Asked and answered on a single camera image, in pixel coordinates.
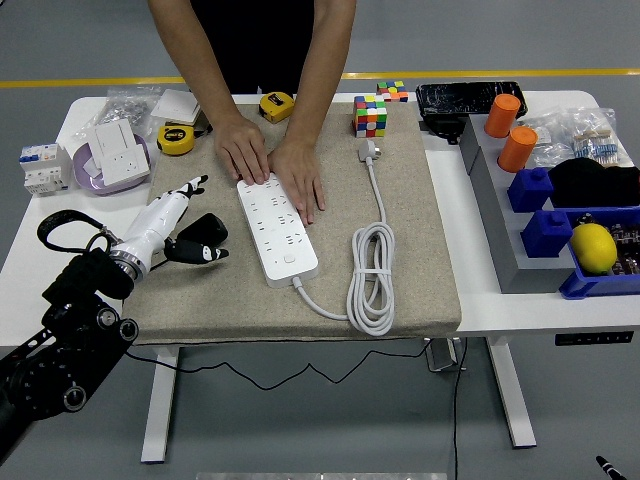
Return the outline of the person's right hand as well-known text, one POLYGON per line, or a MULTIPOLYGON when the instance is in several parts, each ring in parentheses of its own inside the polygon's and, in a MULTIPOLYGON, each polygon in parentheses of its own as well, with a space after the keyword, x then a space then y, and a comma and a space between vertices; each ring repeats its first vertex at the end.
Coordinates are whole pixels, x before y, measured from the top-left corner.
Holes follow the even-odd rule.
POLYGON ((240 114, 213 123, 215 152, 234 180, 248 185, 269 178, 265 140, 259 128, 240 114))

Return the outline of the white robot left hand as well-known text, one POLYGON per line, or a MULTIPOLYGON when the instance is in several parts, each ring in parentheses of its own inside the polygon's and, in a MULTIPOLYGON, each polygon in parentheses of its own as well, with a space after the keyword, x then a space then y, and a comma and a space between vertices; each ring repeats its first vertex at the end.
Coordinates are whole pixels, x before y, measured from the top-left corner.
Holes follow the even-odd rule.
POLYGON ((229 255, 220 244, 228 232, 213 214, 207 213, 170 238, 188 208, 192 196, 204 192, 206 175, 196 177, 177 190, 155 198, 135 218, 124 239, 111 248, 109 256, 131 279, 138 282, 153 270, 152 257, 161 252, 177 263, 203 265, 229 255))

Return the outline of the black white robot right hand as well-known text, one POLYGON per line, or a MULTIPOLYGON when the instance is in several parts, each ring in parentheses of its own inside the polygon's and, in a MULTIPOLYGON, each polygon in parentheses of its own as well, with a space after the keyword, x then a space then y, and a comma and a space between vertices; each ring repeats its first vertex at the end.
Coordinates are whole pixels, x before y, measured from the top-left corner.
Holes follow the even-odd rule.
POLYGON ((611 480, 627 480, 627 478, 604 457, 598 455, 595 457, 595 459, 598 465, 611 480))

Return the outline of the person's left hand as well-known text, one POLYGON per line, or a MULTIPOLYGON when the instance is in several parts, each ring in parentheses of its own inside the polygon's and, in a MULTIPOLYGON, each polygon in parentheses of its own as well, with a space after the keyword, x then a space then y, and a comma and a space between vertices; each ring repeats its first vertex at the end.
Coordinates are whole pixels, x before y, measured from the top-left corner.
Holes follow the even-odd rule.
POLYGON ((269 155, 268 164, 278 177, 304 226, 315 222, 315 212, 326 208, 315 146, 284 139, 269 155))

